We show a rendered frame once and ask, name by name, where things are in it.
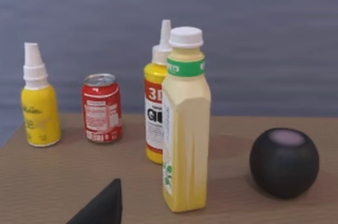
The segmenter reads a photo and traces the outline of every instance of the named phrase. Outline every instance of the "bottle cap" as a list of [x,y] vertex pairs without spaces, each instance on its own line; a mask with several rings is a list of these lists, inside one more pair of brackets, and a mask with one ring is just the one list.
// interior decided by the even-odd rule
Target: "bottle cap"
[[167,57],[172,51],[172,47],[169,44],[171,30],[170,20],[163,20],[161,27],[161,39],[159,45],[153,47],[153,59],[152,63],[155,64],[167,64]]
[[48,75],[37,43],[25,43],[25,65],[23,66],[23,72],[23,79],[26,81],[25,88],[37,90],[48,86]]
[[203,45],[202,30],[196,27],[176,27],[171,30],[169,43],[175,48],[198,48]]

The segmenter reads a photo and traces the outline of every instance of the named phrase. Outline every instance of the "gray wall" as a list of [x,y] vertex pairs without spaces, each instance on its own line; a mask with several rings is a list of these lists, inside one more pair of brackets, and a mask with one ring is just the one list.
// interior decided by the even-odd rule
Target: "gray wall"
[[38,42],[61,111],[85,76],[117,76],[143,112],[161,20],[204,33],[213,114],[336,116],[338,0],[0,0],[0,142],[22,121],[23,42]]

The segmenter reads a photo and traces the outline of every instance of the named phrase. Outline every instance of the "bottle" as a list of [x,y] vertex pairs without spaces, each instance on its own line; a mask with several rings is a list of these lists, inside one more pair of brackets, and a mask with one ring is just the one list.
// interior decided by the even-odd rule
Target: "bottle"
[[25,43],[26,82],[21,92],[27,141],[36,147],[55,144],[61,137],[57,97],[48,84],[47,72],[36,43]]
[[162,164],[162,81],[167,74],[167,56],[172,50],[170,30],[170,20],[163,20],[159,45],[153,47],[152,62],[144,68],[146,155],[157,164]]
[[171,30],[163,89],[163,195],[173,212],[206,202],[211,94],[204,77],[202,31]]

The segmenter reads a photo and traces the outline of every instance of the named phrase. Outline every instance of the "wooden table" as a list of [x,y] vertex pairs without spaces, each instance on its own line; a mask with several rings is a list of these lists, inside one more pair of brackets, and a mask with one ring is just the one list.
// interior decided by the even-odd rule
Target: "wooden table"
[[[338,223],[338,119],[213,117],[208,201],[203,210],[174,214],[165,205],[161,166],[145,156],[143,115],[124,116],[124,136],[113,144],[87,141],[80,114],[61,116],[63,138],[33,148],[21,126],[0,150],[0,223],[66,223],[114,178],[121,178],[123,223]],[[286,126],[317,145],[321,170],[313,187],[294,200],[255,188],[248,176],[253,140]]]

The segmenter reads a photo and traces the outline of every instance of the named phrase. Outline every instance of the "black ball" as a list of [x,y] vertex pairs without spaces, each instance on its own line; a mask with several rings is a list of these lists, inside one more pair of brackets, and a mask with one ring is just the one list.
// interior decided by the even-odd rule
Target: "black ball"
[[294,198],[316,180],[319,154],[305,133],[272,128],[254,142],[250,169],[253,179],[266,192],[278,198]]

